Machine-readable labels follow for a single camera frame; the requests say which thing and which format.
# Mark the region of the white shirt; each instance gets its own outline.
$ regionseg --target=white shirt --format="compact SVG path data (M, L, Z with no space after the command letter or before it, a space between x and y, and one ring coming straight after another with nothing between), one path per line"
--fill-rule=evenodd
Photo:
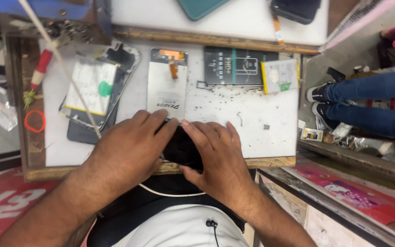
M242 232L222 210L205 205L186 204L168 207L146 220L113 247L217 247L214 220L220 247L249 247Z

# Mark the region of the screw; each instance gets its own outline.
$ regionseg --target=screw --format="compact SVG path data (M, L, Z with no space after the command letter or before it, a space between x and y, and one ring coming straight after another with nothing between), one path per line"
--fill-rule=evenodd
M66 16L66 9L60 9L60 10L59 10L59 14L60 14L61 16Z

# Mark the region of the green circle sticker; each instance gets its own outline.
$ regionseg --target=green circle sticker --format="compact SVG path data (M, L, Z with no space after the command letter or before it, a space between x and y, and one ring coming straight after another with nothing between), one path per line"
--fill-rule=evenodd
M101 97L107 97L111 95L112 92L112 85L107 84L106 81L100 82L100 85L98 85L98 93L100 94Z

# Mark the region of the sneaker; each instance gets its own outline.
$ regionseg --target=sneaker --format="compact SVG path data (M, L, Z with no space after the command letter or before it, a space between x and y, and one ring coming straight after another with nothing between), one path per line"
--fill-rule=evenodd
M306 92L307 101L309 101L309 102L316 102L316 101L327 102L328 100L326 99L326 96L325 96L325 89L328 84L331 84L331 82L326 82L319 87L309 88Z
M315 102L312 105L312 112L315 116L317 116L323 122L324 126L333 131L339 125L339 121L332 120L326 116L326 111L333 104L324 103L324 102Z

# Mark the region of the white wire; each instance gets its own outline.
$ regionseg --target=white wire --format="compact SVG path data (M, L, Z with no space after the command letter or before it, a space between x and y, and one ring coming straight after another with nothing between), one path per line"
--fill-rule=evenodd
M164 193L159 193L157 191L152 190L151 188L148 188L147 186L143 184L139 184L139 186L145 188L147 191L150 191L153 194L157 194L160 196L168 196L168 197L186 197L186 196L200 196L200 195L205 195L205 192L197 193L197 194L189 194L189 195L171 195L171 194L164 194Z
M94 118L92 117L90 111L88 110L88 106L86 105L86 102L84 101L82 94L79 91L79 88L75 84L74 80L72 79L72 76L69 74L69 71L66 69L65 61L62 58L62 55L60 54L59 50L53 45L53 42L51 41L50 36L48 35L47 31L45 28L42 26L42 23L40 22L39 18L37 17L36 13L33 11L33 9L30 7L30 4L27 2L27 0L18 0L21 6L24 8L25 12L29 15L30 19L33 21L34 25L36 28L39 30L41 33L42 37L46 40L46 42L49 44L50 48L53 50L53 54L56 56L56 59L58 60L59 64L62 66L66 76L68 77L69 81L73 85L75 92L77 93L77 96L79 96L80 100L83 103L83 106L86 109L86 113L88 114L88 117L94 127L95 133L97 134L98 138L101 139L101 134L98 131L98 127L95 123ZM153 194L157 194L160 196L169 196L169 197L185 197L185 196L200 196L206 194L205 192L202 193L197 193L197 194L189 194L189 195L170 195L170 194L164 194L164 193L159 193L157 191L154 191L147 186L143 184L139 184L139 186L145 188L147 191L150 191Z
M69 81L71 82L71 84L73 85L73 87L75 89L75 92L77 93L77 95L81 99L81 101L83 103L83 106L86 109L86 113L88 114L88 118L90 119L90 121L91 121L91 123L92 123L92 125L94 127L95 133L97 134L98 138L101 139L101 134L100 134L100 131L98 131L98 127L97 127L97 125L95 123L95 120L92 117L92 114L90 113L90 111L88 109L88 106L86 105L86 102L83 100L83 97L82 97L82 94L79 91L79 88L77 87L77 85L75 84L74 80L72 79L71 74L67 70L67 67L65 65L65 61L63 60L62 55L60 54L59 50L53 45L53 42L51 41L50 36L48 35L48 33L45 30L45 28L42 26L42 23L40 22L40 20L37 17L36 13L30 7L30 4L27 2L27 0L18 0L18 1L21 4L22 8L24 8L25 12L30 17L30 19L33 21L34 25L36 26L38 31L41 33L42 37L46 40L46 42L49 44L50 48L53 50L54 56L58 60L59 64L62 66L63 71L65 72L65 75L68 77Z

